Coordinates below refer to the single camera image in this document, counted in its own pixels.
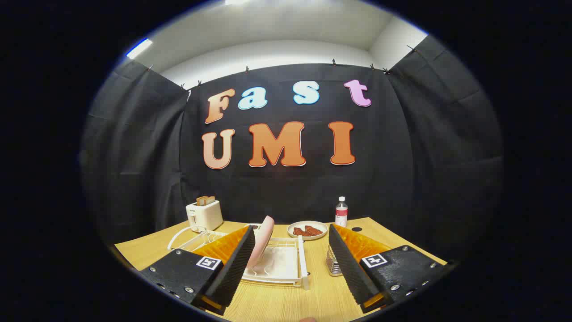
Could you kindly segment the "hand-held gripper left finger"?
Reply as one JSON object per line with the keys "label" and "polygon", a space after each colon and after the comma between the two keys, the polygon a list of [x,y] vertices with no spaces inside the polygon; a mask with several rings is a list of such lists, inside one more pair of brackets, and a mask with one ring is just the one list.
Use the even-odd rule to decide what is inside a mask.
{"label": "hand-held gripper left finger", "polygon": [[223,315],[255,244],[254,230],[246,226],[193,251],[174,249],[139,273],[186,304]]}

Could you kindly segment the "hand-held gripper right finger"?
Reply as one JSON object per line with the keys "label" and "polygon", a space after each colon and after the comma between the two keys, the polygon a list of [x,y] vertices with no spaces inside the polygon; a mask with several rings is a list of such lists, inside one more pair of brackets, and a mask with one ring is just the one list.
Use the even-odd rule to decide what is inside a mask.
{"label": "hand-held gripper right finger", "polygon": [[335,224],[329,227],[328,241],[364,314],[415,297],[455,267],[441,264],[411,245],[389,247]]}

